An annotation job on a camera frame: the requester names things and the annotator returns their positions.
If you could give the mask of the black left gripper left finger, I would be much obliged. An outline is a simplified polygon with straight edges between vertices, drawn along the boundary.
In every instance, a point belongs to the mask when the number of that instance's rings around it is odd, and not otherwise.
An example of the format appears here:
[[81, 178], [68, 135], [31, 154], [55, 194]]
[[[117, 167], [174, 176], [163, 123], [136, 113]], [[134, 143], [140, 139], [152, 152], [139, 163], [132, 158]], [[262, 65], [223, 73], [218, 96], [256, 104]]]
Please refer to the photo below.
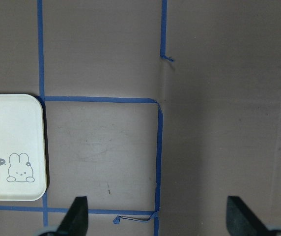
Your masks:
[[88, 230], [87, 196], [76, 197], [56, 230], [56, 236], [85, 236]]

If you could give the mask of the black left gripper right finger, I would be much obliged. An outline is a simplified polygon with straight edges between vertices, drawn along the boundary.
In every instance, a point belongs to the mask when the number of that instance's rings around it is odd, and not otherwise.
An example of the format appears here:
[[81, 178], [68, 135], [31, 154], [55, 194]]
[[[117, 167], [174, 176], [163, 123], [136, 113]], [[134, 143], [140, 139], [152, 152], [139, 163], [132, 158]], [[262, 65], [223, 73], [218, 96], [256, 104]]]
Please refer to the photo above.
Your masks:
[[240, 197], [228, 196], [226, 228], [230, 236], [270, 236], [270, 231]]

